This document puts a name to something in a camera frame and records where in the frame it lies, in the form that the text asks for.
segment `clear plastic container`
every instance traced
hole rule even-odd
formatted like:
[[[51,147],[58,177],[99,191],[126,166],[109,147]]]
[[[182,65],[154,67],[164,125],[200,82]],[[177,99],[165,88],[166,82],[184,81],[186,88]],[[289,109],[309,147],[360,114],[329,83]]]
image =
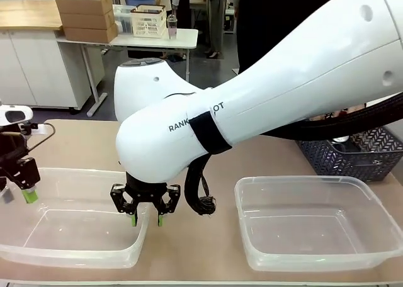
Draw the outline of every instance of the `clear plastic container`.
[[[236,204],[247,261],[257,271],[344,271],[403,254],[403,233],[352,177],[251,177]]]
[[[57,267],[125,268],[136,264],[149,222],[140,205],[136,227],[110,197],[124,172],[40,169],[38,200],[26,204],[9,183],[0,193],[0,257]],[[9,201],[9,192],[14,201]]]
[[[113,5],[113,14],[115,15],[115,21],[119,26],[119,33],[133,34],[132,17],[130,15],[134,6]]]

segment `gray pants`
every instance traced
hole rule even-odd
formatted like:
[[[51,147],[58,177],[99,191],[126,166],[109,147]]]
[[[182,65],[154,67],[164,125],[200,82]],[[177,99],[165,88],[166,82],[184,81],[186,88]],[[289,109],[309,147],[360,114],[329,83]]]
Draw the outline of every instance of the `gray pants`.
[[[222,51],[226,0],[207,0],[208,32],[213,52]]]

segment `black pants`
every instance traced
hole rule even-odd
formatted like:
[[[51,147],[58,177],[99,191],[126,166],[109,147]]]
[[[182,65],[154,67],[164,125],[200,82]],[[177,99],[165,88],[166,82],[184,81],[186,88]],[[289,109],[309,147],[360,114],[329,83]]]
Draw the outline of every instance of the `black pants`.
[[[179,0],[178,9],[176,10],[176,18],[178,19],[178,28],[191,28],[190,0]]]
[[[237,21],[239,73],[265,56],[328,1],[240,0]]]

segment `white crate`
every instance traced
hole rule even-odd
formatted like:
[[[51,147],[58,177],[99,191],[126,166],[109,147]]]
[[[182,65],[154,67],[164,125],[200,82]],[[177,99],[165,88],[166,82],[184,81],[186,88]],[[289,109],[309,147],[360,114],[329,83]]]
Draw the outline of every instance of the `white crate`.
[[[133,34],[132,16],[130,12],[134,8],[134,6],[113,5],[113,14],[115,15],[116,24],[119,27],[119,33]]]
[[[162,38],[167,35],[165,6],[138,5],[130,14],[133,36]]]

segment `brown box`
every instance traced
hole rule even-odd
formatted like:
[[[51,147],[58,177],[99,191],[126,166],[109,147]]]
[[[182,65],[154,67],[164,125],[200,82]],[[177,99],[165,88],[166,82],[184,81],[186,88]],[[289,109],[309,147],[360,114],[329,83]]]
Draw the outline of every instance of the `brown box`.
[[[67,14],[61,13],[64,28],[84,28],[107,30],[115,23],[113,10],[104,15]]]
[[[63,28],[66,39],[75,42],[109,43],[118,36],[118,27],[113,24],[107,30]]]
[[[104,15],[113,9],[112,0],[56,0],[59,13]]]

